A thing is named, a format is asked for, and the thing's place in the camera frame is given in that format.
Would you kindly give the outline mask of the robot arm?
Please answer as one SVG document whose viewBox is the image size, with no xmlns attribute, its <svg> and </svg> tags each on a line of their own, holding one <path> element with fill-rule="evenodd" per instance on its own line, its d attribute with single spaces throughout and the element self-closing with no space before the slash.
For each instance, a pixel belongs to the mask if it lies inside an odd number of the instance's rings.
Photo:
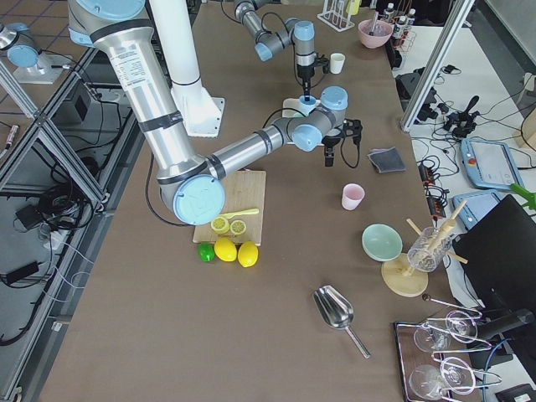
<svg viewBox="0 0 536 402">
<path fill-rule="evenodd" d="M 218 133 L 222 101 L 204 88 L 198 53 L 233 77 L 260 76 L 260 63 L 292 49 L 302 92 L 308 95 L 319 64 L 313 23 L 288 18 L 265 29 L 260 2 L 237 1 L 237 27 L 190 23 L 183 1 L 71 1 L 70 32 L 77 44 L 98 49 L 124 90 L 158 165 L 165 206 L 185 224 L 210 222 L 223 209 L 222 180 L 286 144 L 310 152 L 343 126 L 348 93 L 323 90 L 309 112 L 280 117 L 211 155 L 197 153 L 194 136 Z"/>
<path fill-rule="evenodd" d="M 254 38 L 255 52 L 262 61 L 272 59 L 291 45 L 294 47 L 296 74 L 301 81 L 303 95 L 308 101 L 317 59 L 313 22 L 288 18 L 283 22 L 282 29 L 272 32 L 257 13 L 267 3 L 267 1 L 234 1 L 235 17 Z"/>
</svg>

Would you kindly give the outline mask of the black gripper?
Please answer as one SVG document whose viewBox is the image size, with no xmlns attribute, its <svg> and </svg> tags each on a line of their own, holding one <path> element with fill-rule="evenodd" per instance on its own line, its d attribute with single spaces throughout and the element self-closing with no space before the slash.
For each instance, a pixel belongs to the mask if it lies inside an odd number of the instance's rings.
<svg viewBox="0 0 536 402">
<path fill-rule="evenodd" d="M 322 139 L 324 146 L 324 165 L 325 167 L 333 166 L 334 164 L 334 148 L 341 141 L 341 135 L 325 136 Z"/>
<path fill-rule="evenodd" d="M 310 100 L 311 96 L 311 81 L 315 75 L 315 67 L 313 64 L 300 65 L 296 64 L 296 76 L 302 85 L 302 97 L 304 100 Z"/>
</svg>

